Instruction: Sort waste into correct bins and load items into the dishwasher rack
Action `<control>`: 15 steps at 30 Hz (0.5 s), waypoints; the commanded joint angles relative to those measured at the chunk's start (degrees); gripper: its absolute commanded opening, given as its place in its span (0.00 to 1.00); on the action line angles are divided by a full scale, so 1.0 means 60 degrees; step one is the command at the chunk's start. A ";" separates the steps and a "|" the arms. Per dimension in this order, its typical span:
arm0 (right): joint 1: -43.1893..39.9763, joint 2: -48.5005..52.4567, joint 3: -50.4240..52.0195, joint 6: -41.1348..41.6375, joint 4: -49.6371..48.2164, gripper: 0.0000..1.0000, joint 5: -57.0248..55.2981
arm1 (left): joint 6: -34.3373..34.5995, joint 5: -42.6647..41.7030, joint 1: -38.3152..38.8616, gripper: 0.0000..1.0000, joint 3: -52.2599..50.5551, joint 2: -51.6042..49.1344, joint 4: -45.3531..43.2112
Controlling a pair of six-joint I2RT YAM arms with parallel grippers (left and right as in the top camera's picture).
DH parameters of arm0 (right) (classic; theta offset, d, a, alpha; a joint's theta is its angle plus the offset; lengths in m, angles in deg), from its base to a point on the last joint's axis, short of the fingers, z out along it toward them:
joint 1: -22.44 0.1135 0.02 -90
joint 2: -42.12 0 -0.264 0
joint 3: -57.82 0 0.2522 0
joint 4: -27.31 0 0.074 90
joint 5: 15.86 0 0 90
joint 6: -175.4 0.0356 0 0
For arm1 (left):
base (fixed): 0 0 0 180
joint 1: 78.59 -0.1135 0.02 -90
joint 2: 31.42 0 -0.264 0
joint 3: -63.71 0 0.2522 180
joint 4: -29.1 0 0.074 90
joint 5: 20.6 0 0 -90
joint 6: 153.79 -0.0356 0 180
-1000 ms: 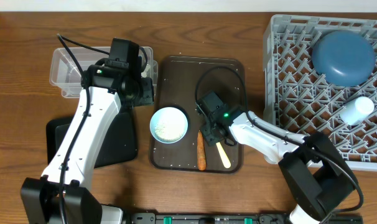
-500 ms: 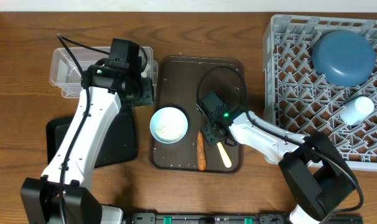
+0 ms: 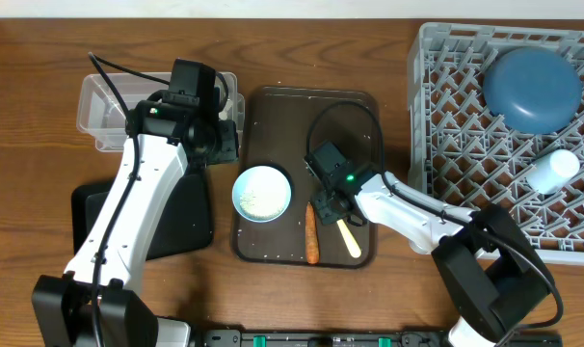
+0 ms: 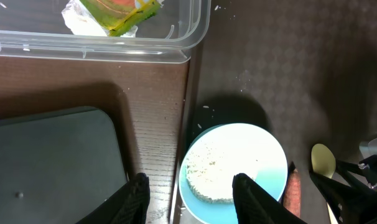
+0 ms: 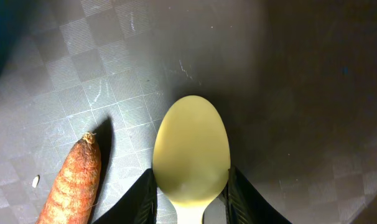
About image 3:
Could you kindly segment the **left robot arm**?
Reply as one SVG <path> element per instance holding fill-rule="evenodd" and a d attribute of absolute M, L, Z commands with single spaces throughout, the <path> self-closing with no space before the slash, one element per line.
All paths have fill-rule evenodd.
<path fill-rule="evenodd" d="M 134 108 L 89 56 L 119 102 L 127 138 L 117 176 L 87 239 L 60 277 L 42 275 L 31 302 L 47 346 L 187 346 L 191 327 L 155 315 L 139 296 L 147 253 L 163 214 L 188 180 L 239 157 L 234 120 L 221 112 L 225 78 L 178 59 L 163 89 Z"/>

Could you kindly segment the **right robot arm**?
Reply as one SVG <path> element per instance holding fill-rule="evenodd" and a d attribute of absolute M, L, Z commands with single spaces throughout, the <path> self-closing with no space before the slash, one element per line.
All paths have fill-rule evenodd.
<path fill-rule="evenodd" d="M 460 314 L 450 345 L 504 346 L 539 303 L 559 295 L 505 208 L 474 211 L 436 200 L 371 163 L 356 165 L 331 142 L 309 148 L 305 163 L 321 184 L 311 203 L 323 225 L 382 225 L 432 257 Z"/>

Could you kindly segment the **light blue cup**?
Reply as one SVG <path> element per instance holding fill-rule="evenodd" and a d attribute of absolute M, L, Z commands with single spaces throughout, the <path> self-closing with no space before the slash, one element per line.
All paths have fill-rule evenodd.
<path fill-rule="evenodd" d="M 526 177 L 536 192 L 551 195 L 562 189 L 580 170 L 577 156 L 566 149 L 556 149 L 532 164 Z"/>

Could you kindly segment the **orange carrot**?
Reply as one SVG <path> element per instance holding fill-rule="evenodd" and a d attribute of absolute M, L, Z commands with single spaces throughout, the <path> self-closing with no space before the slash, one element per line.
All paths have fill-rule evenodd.
<path fill-rule="evenodd" d="M 305 209 L 305 256 L 309 264 L 317 264 L 319 262 L 320 253 L 316 218 L 313 206 L 310 202 Z"/>

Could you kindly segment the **large blue bowl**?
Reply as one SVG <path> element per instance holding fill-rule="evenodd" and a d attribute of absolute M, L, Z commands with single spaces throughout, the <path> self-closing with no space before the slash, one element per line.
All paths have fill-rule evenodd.
<path fill-rule="evenodd" d="M 491 113 L 501 116 L 507 127 L 543 135 L 571 123 L 582 86 L 575 68 L 557 53 L 523 47 L 491 65 L 483 94 Z"/>

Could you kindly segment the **small bowl with rice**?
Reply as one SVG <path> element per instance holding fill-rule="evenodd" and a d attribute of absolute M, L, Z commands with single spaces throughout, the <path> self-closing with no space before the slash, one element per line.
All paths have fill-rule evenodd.
<path fill-rule="evenodd" d="M 281 216 L 290 204 L 291 184 L 278 169 L 254 166 L 244 170 L 232 187 L 232 203 L 245 220 L 268 223 Z"/>

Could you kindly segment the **pale yellow spoon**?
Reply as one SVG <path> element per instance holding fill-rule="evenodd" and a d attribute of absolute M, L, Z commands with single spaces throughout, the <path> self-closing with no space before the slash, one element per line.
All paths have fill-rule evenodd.
<path fill-rule="evenodd" d="M 346 223 L 343 220 L 338 220 L 336 222 L 337 227 L 340 231 L 344 244 L 348 250 L 349 255 L 352 258 L 360 258 L 362 255 L 361 248 L 354 237 L 353 233 L 349 230 Z"/>

